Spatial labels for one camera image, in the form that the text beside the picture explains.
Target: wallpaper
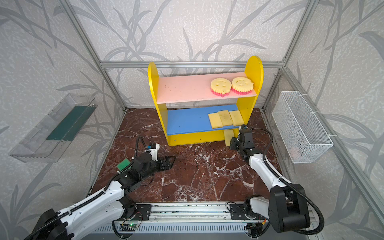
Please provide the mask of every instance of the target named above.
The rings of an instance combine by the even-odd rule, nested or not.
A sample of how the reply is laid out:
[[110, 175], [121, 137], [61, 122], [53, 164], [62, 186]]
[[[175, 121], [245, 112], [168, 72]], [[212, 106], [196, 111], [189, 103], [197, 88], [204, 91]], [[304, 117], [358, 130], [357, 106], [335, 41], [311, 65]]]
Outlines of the wallpaper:
[[[0, 239], [24, 239], [39, 215], [85, 197], [123, 116], [57, 1], [0, 2]], [[9, 156], [68, 93], [98, 105], [56, 163]]]
[[384, 197], [384, 1], [319, 5], [288, 64]]
[[271, 101], [265, 106], [266, 117], [281, 153], [278, 158], [287, 166], [291, 181], [304, 187], [306, 195], [324, 215], [325, 227], [320, 234], [326, 240], [384, 239], [382, 225], [344, 171], [332, 148], [313, 163], [291, 162], [272, 117], [281, 91], [294, 91], [285, 76], [282, 76]]
[[[281, 61], [307, 0], [176, 1], [71, 0], [101, 61]], [[109, 69], [125, 104], [154, 107], [146, 69]], [[244, 69], [159, 69], [161, 76], [242, 72]], [[265, 69], [257, 107], [277, 70]], [[196, 107], [234, 99], [170, 104]]]
[[[201, 69], [185, 69], [185, 68], [158, 68], [160, 77], [165, 76], [180, 76], [187, 75], [190, 72], [194, 74], [202, 74]], [[107, 70], [113, 83], [122, 96], [124, 103], [128, 107], [137, 108], [153, 108], [154, 103], [149, 89], [148, 83], [148, 69], [143, 68], [110, 68]], [[217, 68], [214, 73], [228, 73], [228, 72], [244, 72], [243, 68]], [[264, 105], [266, 96], [269, 93], [271, 85], [277, 74], [277, 68], [264, 69], [264, 81], [260, 94], [257, 98], [255, 107], [262, 107]], [[201, 106], [215, 106], [224, 104], [236, 104], [237, 99], [220, 99], [209, 101], [195, 101], [184, 103], [171, 103], [168, 107], [201, 107]]]

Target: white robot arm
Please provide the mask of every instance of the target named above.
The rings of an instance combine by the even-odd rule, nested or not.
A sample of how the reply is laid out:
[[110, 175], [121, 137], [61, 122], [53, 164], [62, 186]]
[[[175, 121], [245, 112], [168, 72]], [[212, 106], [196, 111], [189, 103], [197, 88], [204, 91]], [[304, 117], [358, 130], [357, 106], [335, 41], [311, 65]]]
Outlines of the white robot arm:
[[[230, 148], [238, 151], [249, 166], [257, 172], [270, 191], [270, 199], [254, 196], [245, 201], [246, 215], [260, 214], [266, 217], [277, 232], [294, 230], [302, 234], [316, 234], [324, 226], [320, 210], [305, 196], [299, 184], [292, 184], [283, 177], [266, 158], [264, 153], [255, 148], [252, 130], [246, 125], [239, 129], [239, 136], [231, 139]], [[175, 157], [157, 157], [158, 144], [150, 144], [139, 156], [137, 152], [133, 161], [118, 172], [107, 186], [82, 201], [54, 212], [50, 209], [39, 218], [33, 232], [25, 240], [80, 240], [85, 235], [99, 228], [106, 222], [123, 216], [134, 217], [135, 203], [128, 194], [141, 186], [143, 179], [157, 171], [172, 168]], [[305, 231], [310, 225], [307, 202], [319, 215], [320, 224], [315, 230]]]

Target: rectangular yellow sponge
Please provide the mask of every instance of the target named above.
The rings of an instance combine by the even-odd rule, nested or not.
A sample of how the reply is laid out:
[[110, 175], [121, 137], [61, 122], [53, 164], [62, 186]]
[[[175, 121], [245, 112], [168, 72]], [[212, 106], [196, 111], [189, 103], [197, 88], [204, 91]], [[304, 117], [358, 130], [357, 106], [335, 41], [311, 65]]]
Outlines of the rectangular yellow sponge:
[[232, 137], [234, 137], [233, 130], [224, 130], [224, 139], [226, 147], [229, 147]]
[[218, 113], [210, 113], [208, 114], [208, 117], [212, 128], [223, 127], [223, 123], [221, 122], [220, 115]]
[[241, 116], [241, 113], [240, 113], [239, 110], [237, 110], [237, 111], [230, 111], [229, 114], [230, 114], [230, 116], [232, 118], [234, 126], [240, 126], [240, 125], [244, 124], [243, 117]]
[[221, 122], [223, 123], [223, 126], [233, 125], [233, 121], [228, 110], [219, 111], [218, 114], [220, 115], [220, 119], [221, 119]]

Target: marble floor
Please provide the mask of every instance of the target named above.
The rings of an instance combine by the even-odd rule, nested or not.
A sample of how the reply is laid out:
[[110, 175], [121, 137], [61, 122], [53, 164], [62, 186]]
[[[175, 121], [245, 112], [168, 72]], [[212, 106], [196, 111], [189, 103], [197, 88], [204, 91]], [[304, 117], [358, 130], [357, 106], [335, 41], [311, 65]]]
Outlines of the marble floor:
[[[265, 128], [260, 109], [255, 108], [248, 126]], [[134, 154], [138, 135], [160, 144], [159, 156], [177, 156], [171, 170], [157, 172], [151, 184], [130, 194], [135, 202], [244, 201], [247, 196], [269, 191], [258, 174], [224, 141], [169, 147], [156, 109], [128, 109], [119, 132], [103, 164], [92, 193], [104, 187], [116, 173], [117, 164]], [[267, 133], [253, 134], [256, 147], [264, 150]], [[270, 147], [267, 158], [280, 172], [276, 154]], [[149, 183], [152, 177], [142, 183]]]

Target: pink shelf board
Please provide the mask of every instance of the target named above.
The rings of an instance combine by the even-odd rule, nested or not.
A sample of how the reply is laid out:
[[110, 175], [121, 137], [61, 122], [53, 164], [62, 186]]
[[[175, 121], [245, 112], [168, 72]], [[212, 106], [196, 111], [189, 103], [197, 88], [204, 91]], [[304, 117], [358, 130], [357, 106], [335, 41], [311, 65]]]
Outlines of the pink shelf board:
[[245, 73], [218, 73], [192, 76], [164, 77], [159, 79], [157, 103], [182, 103], [203, 100], [255, 97], [256, 92], [238, 95], [231, 91], [225, 97], [211, 92], [211, 82], [215, 78], [226, 78], [232, 82], [234, 78], [247, 77]]

